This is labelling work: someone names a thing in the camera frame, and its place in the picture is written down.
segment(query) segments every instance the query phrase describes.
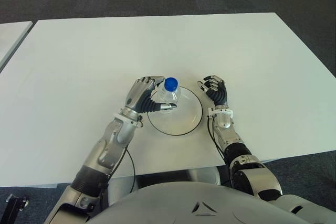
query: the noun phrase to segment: gray carpet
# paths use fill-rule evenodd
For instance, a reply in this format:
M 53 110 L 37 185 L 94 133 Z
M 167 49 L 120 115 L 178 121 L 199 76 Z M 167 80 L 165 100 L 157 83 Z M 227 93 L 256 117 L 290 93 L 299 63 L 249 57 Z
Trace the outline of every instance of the gray carpet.
M 0 0 L 0 23 L 54 18 L 275 12 L 336 76 L 336 0 Z M 335 152 L 268 164 L 284 193 L 336 210 Z M 0 215 L 9 193 L 30 195 L 17 223 L 42 223 L 57 189 L 0 188 Z

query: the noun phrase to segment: water bottle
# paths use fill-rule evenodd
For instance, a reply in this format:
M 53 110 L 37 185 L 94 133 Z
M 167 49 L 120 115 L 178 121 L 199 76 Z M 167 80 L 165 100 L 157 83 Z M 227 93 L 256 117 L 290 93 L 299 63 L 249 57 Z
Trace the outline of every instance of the water bottle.
M 177 102 L 180 99 L 180 96 L 181 96 L 181 89 L 180 86 L 178 85 L 178 81 L 173 77 L 169 77 L 159 85 L 155 101 L 161 103 L 177 104 Z

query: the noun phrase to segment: wire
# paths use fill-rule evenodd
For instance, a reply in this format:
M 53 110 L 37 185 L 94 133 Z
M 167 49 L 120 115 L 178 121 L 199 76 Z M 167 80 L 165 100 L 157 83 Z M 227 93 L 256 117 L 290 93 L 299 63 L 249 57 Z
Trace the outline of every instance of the wire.
M 110 179 L 111 179 L 111 177 L 113 176 L 113 174 L 115 174 L 115 172 L 116 172 L 116 170 L 118 169 L 118 167 L 119 167 L 121 161 L 124 159 L 125 154 L 126 154 L 126 152 L 127 152 L 127 147 L 128 147 L 128 145 L 126 145 L 126 147 L 125 147 L 125 149 L 124 149 L 124 152 L 122 153 L 121 158 L 119 159 L 119 162 L 118 162 L 117 165 L 115 166 L 113 172 L 109 175 L 109 177 L 108 177 L 108 179 L 107 179 L 107 183 L 110 181 Z M 103 194 L 105 193 L 106 188 L 104 188 L 104 190 L 102 190 L 101 193 L 100 193 L 100 201 L 99 201 L 99 202 L 100 202 L 100 211 L 101 211 L 101 212 L 103 212 Z
M 217 148 L 217 151 L 218 151 L 220 157 L 224 160 L 224 157 L 223 157 L 223 151 L 222 151 L 222 149 L 219 147 L 219 145 L 216 143 L 216 140 L 215 140 L 214 136 L 212 136 L 211 131 L 210 131 L 210 117 L 208 117 L 207 127 L 208 127 L 208 133 L 209 133 L 209 135 L 210 135 L 210 137 L 211 137 L 211 140 L 214 142 L 214 144 L 215 144 L 215 146 L 216 146 L 216 148 Z
M 212 119 L 212 137 L 214 138 L 214 141 L 216 142 L 216 138 L 215 138 L 215 132 L 214 132 L 214 122 L 215 122 L 215 119 L 213 118 Z M 221 157 L 222 159 L 224 160 L 224 152 L 222 151 L 222 148 L 220 148 L 220 146 L 218 144 L 216 144 L 216 147 L 217 147 L 217 150 L 219 152 L 221 152 Z
M 135 165 L 134 165 L 132 156 L 131 156 L 130 152 L 128 151 L 128 149 L 126 149 L 126 151 L 127 151 L 128 155 L 130 156 L 130 159 L 132 161 L 132 166 L 133 166 L 133 184 L 132 184 L 131 191 L 130 191 L 130 193 L 131 193 L 133 191 L 133 188 L 134 188 L 134 185 L 135 185 Z

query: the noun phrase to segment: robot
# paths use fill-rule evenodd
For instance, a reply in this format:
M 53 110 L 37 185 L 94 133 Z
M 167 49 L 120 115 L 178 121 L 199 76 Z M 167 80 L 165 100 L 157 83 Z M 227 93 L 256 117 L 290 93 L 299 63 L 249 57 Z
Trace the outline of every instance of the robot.
M 135 81 L 125 106 L 106 127 L 45 220 L 68 223 L 336 223 L 336 212 L 295 195 L 283 195 L 274 174 L 247 148 L 235 132 L 233 112 L 227 105 L 224 81 L 204 78 L 198 86 L 214 102 L 209 108 L 208 131 L 229 168 L 232 188 L 201 182 L 156 184 L 128 194 L 90 218 L 124 149 L 142 126 L 142 113 L 171 110 L 176 104 L 155 103 L 151 93 L 163 76 Z M 209 129 L 212 120 L 213 133 Z

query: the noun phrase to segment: clear glass plate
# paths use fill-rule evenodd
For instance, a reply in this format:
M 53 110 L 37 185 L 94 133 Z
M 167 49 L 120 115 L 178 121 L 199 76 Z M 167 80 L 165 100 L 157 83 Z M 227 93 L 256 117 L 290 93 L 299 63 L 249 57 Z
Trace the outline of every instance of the clear glass plate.
M 202 119 L 202 105 L 198 97 L 189 89 L 181 87 L 181 97 L 177 108 L 171 111 L 147 113 L 151 124 L 164 134 L 180 136 L 193 131 Z

